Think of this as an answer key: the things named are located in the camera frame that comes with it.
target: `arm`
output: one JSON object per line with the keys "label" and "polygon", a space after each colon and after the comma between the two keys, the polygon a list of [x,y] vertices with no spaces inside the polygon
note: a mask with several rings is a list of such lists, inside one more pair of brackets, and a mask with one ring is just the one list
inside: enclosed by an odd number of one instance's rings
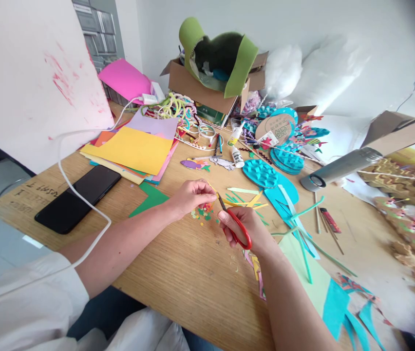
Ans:
{"label": "arm", "polygon": [[[202,179],[186,181],[165,203],[111,226],[84,262],[76,267],[89,297],[93,298],[111,285],[166,226],[196,206],[216,198],[214,190]],[[60,253],[74,263],[97,235],[82,238],[61,249]]]}
{"label": "arm", "polygon": [[[337,350],[328,328],[308,298],[292,265],[282,253],[252,208],[231,210],[248,230],[252,251],[258,257],[263,275],[272,335],[277,350]],[[231,230],[241,233],[224,211],[218,213],[226,238],[235,247]]]}

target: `wooden table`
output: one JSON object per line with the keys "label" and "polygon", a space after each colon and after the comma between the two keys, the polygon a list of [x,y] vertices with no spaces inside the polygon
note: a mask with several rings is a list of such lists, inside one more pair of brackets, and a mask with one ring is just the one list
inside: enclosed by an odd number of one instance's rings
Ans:
{"label": "wooden table", "polygon": [[[208,173],[180,164],[187,157],[206,154],[180,143],[158,189],[170,196],[185,180],[198,178],[207,179],[220,194],[224,194],[227,187],[256,189],[240,170],[228,172],[213,164]],[[249,158],[246,152],[242,155],[244,159]],[[71,182],[92,168],[79,153],[65,158],[62,164]],[[298,182],[316,165],[307,162],[306,167],[308,169],[300,175],[286,175],[300,194],[297,211],[313,204],[313,194]],[[106,221],[95,212],[89,213],[68,235],[58,235],[34,221],[35,214],[66,189],[57,165],[52,166],[0,198],[0,218],[55,251],[100,231]],[[319,195],[326,197],[323,207],[329,210],[343,231],[339,242],[345,255],[339,253],[330,234],[324,231],[320,235],[314,234],[314,212],[301,217],[305,228],[324,250],[359,275],[358,283],[381,298],[386,317],[396,327],[415,333],[415,282],[410,270],[392,258],[389,249],[390,242],[398,239],[397,234],[372,206],[345,190],[331,185]],[[241,196],[245,200],[253,197],[249,194]],[[122,178],[102,198],[98,208],[117,223],[127,218],[145,198],[138,186],[132,186]],[[261,202],[267,202],[265,196]],[[215,213],[219,211],[218,202],[214,209]],[[259,211],[270,224],[267,228],[271,233],[287,230],[272,206]],[[228,246],[215,217],[202,221],[204,226],[200,225],[200,219],[187,215],[168,226],[113,285],[224,350],[273,350],[266,303],[259,298],[258,282],[252,268],[240,249],[233,250]],[[334,277],[341,272],[323,256],[320,262]],[[364,303],[354,294],[349,309],[357,312]],[[383,324],[379,314],[374,312],[373,317],[387,350],[399,350],[402,347],[399,333]],[[372,349],[376,350],[375,341],[370,335],[369,338]],[[352,349],[344,329],[340,344],[343,349]]]}

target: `scissors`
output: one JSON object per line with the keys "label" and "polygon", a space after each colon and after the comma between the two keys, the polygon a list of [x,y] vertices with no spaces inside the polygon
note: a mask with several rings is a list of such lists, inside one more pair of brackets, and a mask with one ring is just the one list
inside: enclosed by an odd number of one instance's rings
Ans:
{"label": "scissors", "polygon": [[222,209],[225,211],[225,212],[227,212],[231,217],[232,217],[232,219],[234,220],[234,222],[235,223],[237,223],[238,224],[238,226],[240,227],[240,230],[243,232],[243,234],[244,234],[244,236],[245,236],[245,238],[246,238],[246,245],[243,243],[243,242],[241,242],[239,239],[238,239],[238,237],[237,237],[237,235],[235,234],[235,232],[233,231],[233,230],[230,230],[231,232],[232,232],[232,235],[233,235],[233,238],[234,238],[234,240],[235,240],[235,242],[236,243],[239,243],[240,244],[240,246],[242,247],[242,248],[244,248],[245,250],[250,250],[251,249],[251,237],[250,237],[250,235],[248,234],[248,231],[246,230],[246,228],[245,228],[245,226],[243,225],[243,223],[238,219],[238,217],[236,216],[236,215],[234,215],[233,214],[233,212],[230,210],[230,209],[227,209],[226,208],[226,206],[225,206],[225,204],[224,204],[224,202],[222,201],[222,198],[221,198],[221,196],[219,195],[219,193],[217,193],[217,196],[219,197],[219,202],[221,203],[221,206],[222,206]]}

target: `gray thermos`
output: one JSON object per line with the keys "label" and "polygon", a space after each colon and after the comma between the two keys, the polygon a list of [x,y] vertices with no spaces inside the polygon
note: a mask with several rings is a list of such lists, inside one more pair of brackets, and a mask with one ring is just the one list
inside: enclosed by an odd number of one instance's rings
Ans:
{"label": "gray thermos", "polygon": [[333,181],[377,163],[382,157],[382,154],[369,147],[354,150],[303,177],[300,183],[306,190],[316,192]]}

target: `glue bottle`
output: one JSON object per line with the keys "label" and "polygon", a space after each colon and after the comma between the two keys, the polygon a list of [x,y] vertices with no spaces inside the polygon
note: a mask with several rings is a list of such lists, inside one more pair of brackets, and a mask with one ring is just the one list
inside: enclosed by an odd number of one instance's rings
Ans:
{"label": "glue bottle", "polygon": [[244,124],[245,124],[245,121],[242,122],[240,127],[235,128],[232,135],[230,136],[230,139],[227,142],[228,146],[234,146],[237,143],[238,138],[240,137],[240,134],[242,133]]}
{"label": "glue bottle", "polygon": [[235,162],[235,167],[242,168],[243,166],[245,166],[245,162],[243,162],[242,155],[235,146],[232,146],[232,157],[233,161]]}

